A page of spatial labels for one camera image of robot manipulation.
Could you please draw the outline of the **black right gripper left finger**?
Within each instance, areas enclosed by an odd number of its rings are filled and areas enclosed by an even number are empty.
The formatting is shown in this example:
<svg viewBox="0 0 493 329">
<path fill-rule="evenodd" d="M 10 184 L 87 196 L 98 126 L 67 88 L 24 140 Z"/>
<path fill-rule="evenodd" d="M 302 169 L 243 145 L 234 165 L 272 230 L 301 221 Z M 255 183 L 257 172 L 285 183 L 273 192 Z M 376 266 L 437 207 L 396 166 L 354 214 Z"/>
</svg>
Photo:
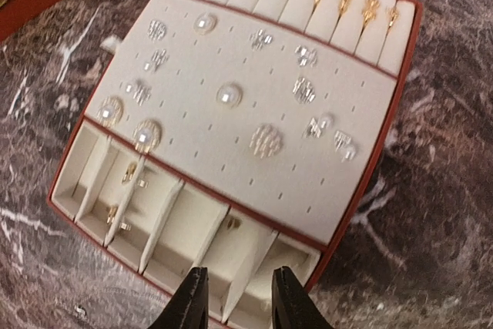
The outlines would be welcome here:
<svg viewBox="0 0 493 329">
<path fill-rule="evenodd" d="M 206 329 L 208 323 L 208 270 L 193 267 L 149 329 Z"/>
</svg>

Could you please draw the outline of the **red jewelry display tray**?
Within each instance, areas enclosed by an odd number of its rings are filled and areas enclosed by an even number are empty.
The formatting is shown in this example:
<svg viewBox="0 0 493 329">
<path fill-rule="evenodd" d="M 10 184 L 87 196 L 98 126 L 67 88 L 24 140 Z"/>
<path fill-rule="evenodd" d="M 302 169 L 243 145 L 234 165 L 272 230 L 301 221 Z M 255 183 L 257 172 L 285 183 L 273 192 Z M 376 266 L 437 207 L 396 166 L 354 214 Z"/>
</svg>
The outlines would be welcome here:
<svg viewBox="0 0 493 329">
<path fill-rule="evenodd" d="M 197 35 L 205 12 L 215 29 Z M 363 196 L 404 88 L 417 0 L 149 0 L 93 91 L 48 195 L 89 239 L 174 294 L 210 276 L 209 316 L 271 328 L 271 277 L 306 288 L 323 273 Z M 216 101 L 235 82 L 233 108 Z M 124 105 L 114 127 L 96 113 Z M 132 135 L 162 127 L 149 153 Z M 253 132 L 283 148 L 261 159 Z"/>
</svg>

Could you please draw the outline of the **round crystal cluster earring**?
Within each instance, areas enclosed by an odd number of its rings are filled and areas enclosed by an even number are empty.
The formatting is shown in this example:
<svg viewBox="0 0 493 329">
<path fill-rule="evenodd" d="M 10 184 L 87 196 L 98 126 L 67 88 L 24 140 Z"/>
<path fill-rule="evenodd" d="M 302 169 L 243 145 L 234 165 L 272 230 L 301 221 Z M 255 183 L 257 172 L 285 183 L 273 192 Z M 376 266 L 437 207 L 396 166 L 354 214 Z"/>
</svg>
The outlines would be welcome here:
<svg viewBox="0 0 493 329">
<path fill-rule="evenodd" d="M 283 148 L 283 133 L 271 124 L 261 124 L 253 132 L 249 148 L 261 159 L 275 156 Z"/>
</svg>

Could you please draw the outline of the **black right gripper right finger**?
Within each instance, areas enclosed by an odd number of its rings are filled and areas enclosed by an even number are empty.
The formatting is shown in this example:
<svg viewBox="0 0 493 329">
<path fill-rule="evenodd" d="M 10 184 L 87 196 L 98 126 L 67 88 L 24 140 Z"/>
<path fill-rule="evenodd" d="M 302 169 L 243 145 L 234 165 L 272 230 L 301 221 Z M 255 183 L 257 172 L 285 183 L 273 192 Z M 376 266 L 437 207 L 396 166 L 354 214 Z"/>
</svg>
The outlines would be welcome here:
<svg viewBox="0 0 493 329">
<path fill-rule="evenodd" d="M 288 266 L 282 266 L 273 272 L 271 288 L 273 328 L 334 328 L 319 312 Z"/>
</svg>

